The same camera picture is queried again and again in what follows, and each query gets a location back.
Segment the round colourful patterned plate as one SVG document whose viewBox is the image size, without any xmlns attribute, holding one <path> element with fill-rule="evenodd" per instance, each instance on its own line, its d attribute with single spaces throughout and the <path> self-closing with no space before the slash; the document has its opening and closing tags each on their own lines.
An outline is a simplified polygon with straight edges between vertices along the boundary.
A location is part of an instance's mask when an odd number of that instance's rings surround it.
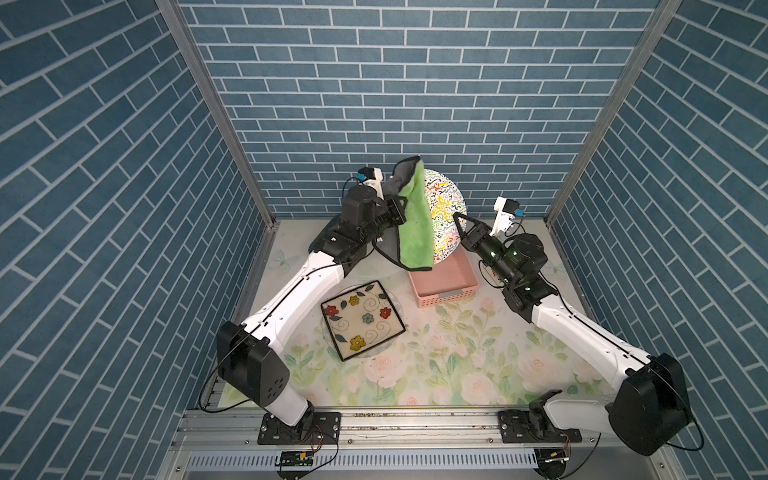
<svg viewBox="0 0 768 480">
<path fill-rule="evenodd" d="M 466 214 L 467 206 L 458 186 L 442 173 L 426 169 L 425 188 L 433 226 L 433 263 L 437 265 L 460 246 L 460 235 L 453 214 Z"/>
</svg>

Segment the green grey microfibre cloth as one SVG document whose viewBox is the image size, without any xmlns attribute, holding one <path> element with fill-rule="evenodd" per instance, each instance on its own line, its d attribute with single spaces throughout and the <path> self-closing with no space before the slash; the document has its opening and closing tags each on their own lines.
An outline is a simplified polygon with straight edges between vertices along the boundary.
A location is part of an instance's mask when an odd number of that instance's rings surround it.
<svg viewBox="0 0 768 480">
<path fill-rule="evenodd" d="M 427 200 L 424 162 L 420 156 L 399 161 L 381 183 L 384 199 L 403 206 L 405 221 L 385 226 L 375 250 L 390 263 L 407 271 L 429 271 L 434 265 L 434 233 Z"/>
</svg>

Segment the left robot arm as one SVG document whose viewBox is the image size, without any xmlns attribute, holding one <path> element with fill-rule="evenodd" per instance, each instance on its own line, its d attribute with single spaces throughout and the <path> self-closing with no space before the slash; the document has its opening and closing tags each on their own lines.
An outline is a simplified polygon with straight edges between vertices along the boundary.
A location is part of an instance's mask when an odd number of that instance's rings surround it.
<svg viewBox="0 0 768 480">
<path fill-rule="evenodd" d="M 227 322 L 216 335 L 214 374 L 289 427 L 308 421 L 313 407 L 290 384 L 280 357 L 285 344 L 322 297 L 338 285 L 382 234 L 406 222 L 405 197 L 352 187 L 342 212 L 317 235 L 298 272 L 255 314 Z"/>
</svg>

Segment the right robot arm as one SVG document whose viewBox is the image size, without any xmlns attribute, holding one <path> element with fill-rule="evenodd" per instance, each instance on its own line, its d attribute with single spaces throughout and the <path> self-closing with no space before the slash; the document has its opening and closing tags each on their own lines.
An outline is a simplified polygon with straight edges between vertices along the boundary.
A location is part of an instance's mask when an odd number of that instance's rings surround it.
<svg viewBox="0 0 768 480">
<path fill-rule="evenodd" d="M 570 429 L 614 434 L 649 456 L 694 422 L 680 363 L 630 345 L 569 306 L 541 272 L 547 256 L 536 235 L 503 242 L 478 219 L 460 212 L 453 219 L 462 246 L 500 279 L 510 310 L 562 341 L 614 390 L 611 395 L 548 391 L 529 405 L 535 436 Z"/>
</svg>

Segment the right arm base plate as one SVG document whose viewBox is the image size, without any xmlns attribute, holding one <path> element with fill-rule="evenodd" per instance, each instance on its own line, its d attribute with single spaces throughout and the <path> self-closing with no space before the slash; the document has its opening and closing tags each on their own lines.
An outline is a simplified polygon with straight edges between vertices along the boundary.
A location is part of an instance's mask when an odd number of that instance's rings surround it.
<svg viewBox="0 0 768 480">
<path fill-rule="evenodd" d="M 578 429 L 559 429 L 547 416 L 544 406 L 561 390 L 550 390 L 528 404 L 525 409 L 506 409 L 497 413 L 502 442 L 510 443 L 580 443 Z"/>
</svg>

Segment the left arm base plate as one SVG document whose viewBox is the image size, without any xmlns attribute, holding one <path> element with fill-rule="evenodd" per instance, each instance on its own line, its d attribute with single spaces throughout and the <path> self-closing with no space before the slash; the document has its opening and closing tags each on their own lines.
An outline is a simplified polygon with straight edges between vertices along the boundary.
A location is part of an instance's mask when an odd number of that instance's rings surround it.
<svg viewBox="0 0 768 480">
<path fill-rule="evenodd" d="M 266 446 L 320 445 L 337 443 L 342 414 L 312 411 L 295 426 L 289 426 L 272 414 L 262 418 L 257 443 Z"/>
</svg>

